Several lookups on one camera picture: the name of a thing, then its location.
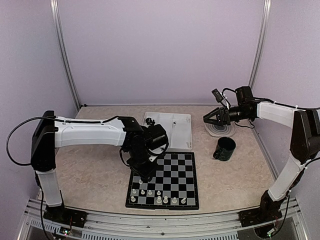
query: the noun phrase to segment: purple-tinted wall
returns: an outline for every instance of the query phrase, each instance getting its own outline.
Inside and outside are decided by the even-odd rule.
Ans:
[[[254,95],[300,107],[320,106],[320,2],[272,1]],[[289,155],[291,130],[259,120],[256,129],[277,171]],[[312,163],[295,189],[310,232],[320,236],[320,161]]]
[[[38,188],[30,166],[10,162],[5,143],[20,122],[45,110],[74,117],[56,38],[50,1],[0,1],[0,239],[17,239],[28,199]],[[13,157],[30,162],[31,137],[37,123],[18,130],[10,142]]]
[[[82,103],[214,104],[214,88],[248,85],[263,7],[263,0],[59,1]]]

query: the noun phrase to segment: cup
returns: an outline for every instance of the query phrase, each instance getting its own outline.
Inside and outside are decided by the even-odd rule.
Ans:
[[[220,161],[228,161],[236,148],[236,142],[227,136],[220,137],[213,157]]]

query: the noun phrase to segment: white tray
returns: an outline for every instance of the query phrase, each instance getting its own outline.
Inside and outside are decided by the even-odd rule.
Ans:
[[[169,138],[168,152],[191,152],[192,133],[190,114],[147,111],[144,114],[142,123],[142,125],[146,127],[147,118],[153,119],[155,124],[161,124],[165,129]]]

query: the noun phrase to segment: white chess piece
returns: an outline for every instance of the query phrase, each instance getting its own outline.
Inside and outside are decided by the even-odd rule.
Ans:
[[[167,197],[167,196],[164,196],[164,198],[163,198],[163,203],[164,203],[164,204],[167,204],[167,203],[168,203],[168,197]]]
[[[157,202],[158,204],[160,204],[160,203],[162,202],[161,196],[158,196],[158,197],[156,198],[156,202]]]

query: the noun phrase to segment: vertical metal post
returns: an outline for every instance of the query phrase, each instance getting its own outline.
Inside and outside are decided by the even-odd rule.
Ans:
[[[263,13],[262,13],[262,21],[261,21],[258,45],[256,48],[253,67],[251,70],[251,75],[250,75],[250,80],[249,80],[249,86],[251,88],[254,87],[254,84],[256,82],[260,59],[262,56],[264,43],[265,43],[265,39],[266,39],[267,26],[268,26],[269,15],[270,15],[270,8],[271,8],[271,0],[264,0],[264,7],[263,7]]]
[[[76,89],[76,85],[75,85],[75,82],[74,82],[74,79],[73,79],[73,76],[71,73],[70,64],[69,64],[69,60],[68,60],[68,56],[67,56],[67,52],[66,52],[66,46],[65,46],[65,42],[64,42],[64,36],[63,36],[63,32],[62,32],[61,20],[60,20],[60,15],[59,15],[58,0],[50,0],[50,3],[51,3],[51,11],[52,11],[52,16],[53,16],[53,21],[54,21],[54,25],[55,25],[55,31],[56,31],[56,35],[58,38],[59,48],[60,48],[60,52],[61,52],[61,57],[62,57],[62,62],[63,62],[67,82],[69,85],[69,89],[71,91],[71,95],[72,95],[72,99],[73,99],[75,108],[78,112],[81,108],[81,102],[80,102],[79,95],[78,95],[78,92]]]

